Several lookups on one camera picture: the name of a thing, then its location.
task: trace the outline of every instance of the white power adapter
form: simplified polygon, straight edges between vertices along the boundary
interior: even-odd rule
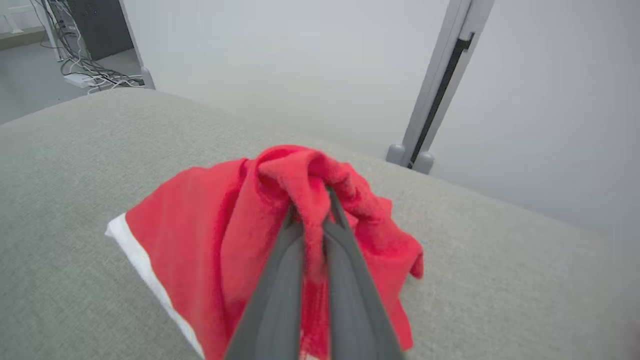
[[[92,76],[84,74],[65,75],[65,81],[79,88],[86,88],[89,84],[95,84],[95,79],[92,79]]]

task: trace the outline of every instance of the gray floor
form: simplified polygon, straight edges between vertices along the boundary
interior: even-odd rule
[[[39,44],[0,51],[0,124],[86,95],[87,89],[65,82],[53,56]],[[140,73],[133,49],[98,62],[123,74]]]

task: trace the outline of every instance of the black gap strip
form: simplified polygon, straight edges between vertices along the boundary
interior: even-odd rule
[[[422,131],[420,132],[420,137],[418,138],[418,143],[413,149],[413,154],[411,155],[411,161],[409,162],[408,168],[413,167],[413,162],[418,157],[418,153],[420,152],[420,148],[422,148],[422,143],[424,143],[425,137],[427,137],[427,132],[431,127],[433,118],[435,118],[436,113],[438,113],[438,108],[440,107],[440,103],[442,102],[444,93],[446,93],[447,91],[447,87],[449,86],[449,82],[451,81],[451,77],[453,76],[453,72],[456,70],[456,66],[458,66],[460,56],[462,56],[462,52],[464,50],[467,50],[469,46],[471,46],[471,40],[474,39],[475,34],[476,33],[471,33],[469,40],[458,39],[456,41],[456,45],[453,48],[453,53],[451,54],[451,58],[449,58],[449,63],[447,64],[447,70],[445,70],[444,75],[442,76],[442,81],[440,82],[440,86],[438,87],[436,98],[433,100],[433,105],[431,105],[429,115],[427,115],[427,120],[424,122]]]

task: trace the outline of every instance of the red cloth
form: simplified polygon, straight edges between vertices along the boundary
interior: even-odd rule
[[[255,160],[185,170],[126,213],[132,235],[207,360],[223,357],[292,200],[305,227],[301,351],[328,356],[325,184],[348,214],[400,345],[413,345],[398,295],[409,272],[422,277],[422,247],[393,222],[391,202],[375,196],[351,165],[281,145]]]

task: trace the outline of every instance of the white cloth edge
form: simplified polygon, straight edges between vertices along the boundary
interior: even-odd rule
[[[122,214],[109,222],[105,235],[116,240],[122,251],[127,255],[127,258],[129,258],[131,265],[133,265],[140,277],[145,281],[151,291],[153,291],[164,310],[169,314],[169,317],[178,325],[182,334],[196,350],[198,355],[204,359],[204,351],[202,351],[202,346],[198,342],[195,331],[191,325],[173,308],[171,299],[169,299],[169,294],[167,294],[166,289],[160,283],[160,280],[158,280],[153,268],[151,267],[149,254],[147,254],[147,251],[145,251],[142,245],[138,243],[131,233],[129,224],[127,224],[125,219],[125,214]]]

